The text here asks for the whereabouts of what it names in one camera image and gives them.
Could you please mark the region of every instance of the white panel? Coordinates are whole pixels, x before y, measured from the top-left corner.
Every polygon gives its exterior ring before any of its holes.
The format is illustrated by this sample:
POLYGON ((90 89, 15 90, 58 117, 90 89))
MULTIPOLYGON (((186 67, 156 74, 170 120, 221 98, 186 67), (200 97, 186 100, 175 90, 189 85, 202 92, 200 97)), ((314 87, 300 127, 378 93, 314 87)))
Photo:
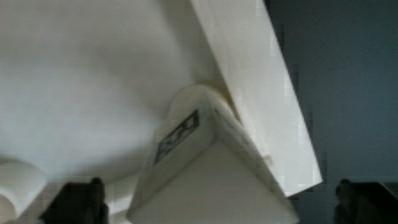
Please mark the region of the white panel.
POLYGON ((321 177, 262 1, 191 3, 239 120, 289 196, 321 177))

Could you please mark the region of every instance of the white surface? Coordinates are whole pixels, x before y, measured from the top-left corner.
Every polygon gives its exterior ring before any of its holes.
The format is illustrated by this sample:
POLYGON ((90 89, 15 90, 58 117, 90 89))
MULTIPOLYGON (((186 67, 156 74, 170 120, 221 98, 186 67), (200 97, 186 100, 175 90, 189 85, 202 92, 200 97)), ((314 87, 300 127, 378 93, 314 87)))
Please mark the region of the white surface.
POLYGON ((285 196, 321 182, 260 0, 191 0, 237 116, 285 196))
POLYGON ((136 210, 134 224, 298 222, 218 141, 136 210))
POLYGON ((115 213, 109 216, 108 222, 109 222, 109 224, 131 224, 131 222, 125 219, 125 211, 115 213))
POLYGON ((0 165, 0 223, 19 217, 44 186, 45 177, 33 166, 15 162, 0 165))
POLYGON ((125 176, 172 95, 214 67, 182 0, 1 1, 0 159, 51 181, 125 176))
POLYGON ((104 185, 104 202, 109 216, 127 210, 138 177, 140 174, 134 173, 104 185))

